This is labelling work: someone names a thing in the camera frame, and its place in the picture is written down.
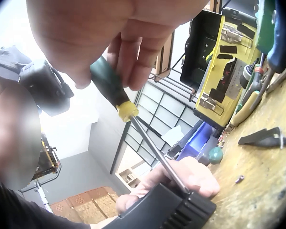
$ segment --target wooden shelf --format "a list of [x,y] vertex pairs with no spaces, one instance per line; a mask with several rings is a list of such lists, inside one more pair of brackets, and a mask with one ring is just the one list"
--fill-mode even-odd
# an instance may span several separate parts
[[138,163],[137,165],[131,168],[125,169],[120,173],[116,173],[116,176],[130,191],[132,191],[132,189],[135,188],[141,182],[140,177],[134,173],[133,169],[135,169],[136,167],[138,167],[143,163],[144,161]]

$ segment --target black shirt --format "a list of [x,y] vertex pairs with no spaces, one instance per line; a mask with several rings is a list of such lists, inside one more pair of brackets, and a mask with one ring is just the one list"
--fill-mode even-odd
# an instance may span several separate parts
[[90,229],[29,202],[0,183],[0,229]]

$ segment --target yellow screwdriver collar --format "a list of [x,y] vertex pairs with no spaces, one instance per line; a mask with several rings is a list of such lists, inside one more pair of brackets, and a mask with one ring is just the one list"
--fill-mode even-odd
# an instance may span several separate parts
[[139,110],[131,101],[124,102],[121,105],[117,106],[117,110],[123,122],[128,122],[130,121],[129,117],[136,117],[139,114]]

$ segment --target window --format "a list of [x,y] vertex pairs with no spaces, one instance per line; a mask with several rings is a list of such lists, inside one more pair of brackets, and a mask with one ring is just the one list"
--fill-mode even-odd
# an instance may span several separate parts
[[[157,148],[166,154],[170,146],[161,136],[180,125],[185,135],[199,121],[192,109],[178,99],[147,82],[137,99],[138,120]],[[151,167],[157,158],[131,123],[125,142]]]

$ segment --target black sticker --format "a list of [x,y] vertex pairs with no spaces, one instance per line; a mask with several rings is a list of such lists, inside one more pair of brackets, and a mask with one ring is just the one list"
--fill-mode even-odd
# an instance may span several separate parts
[[224,98],[225,98],[225,93],[212,88],[210,91],[209,97],[211,97],[212,99],[222,103]]
[[237,54],[238,53],[238,48],[236,45],[220,45],[219,46],[220,52],[225,52],[225,53],[233,53]]
[[237,30],[251,39],[254,38],[255,32],[249,29],[247,26],[244,26],[243,24],[238,25]]
[[222,93],[226,93],[229,84],[231,82],[232,79],[232,73],[233,73],[233,69],[235,67],[235,64],[237,62],[237,58],[235,58],[233,61],[230,61],[226,64],[225,68],[224,68],[224,72],[223,72],[223,77],[222,79],[218,82],[217,85],[217,90],[222,92]]
[[239,25],[239,24],[242,23],[241,19],[232,18],[232,17],[229,17],[229,16],[225,16],[225,22],[232,23],[232,24],[235,24],[235,25]]
[[217,59],[232,60],[233,56],[229,54],[218,54]]

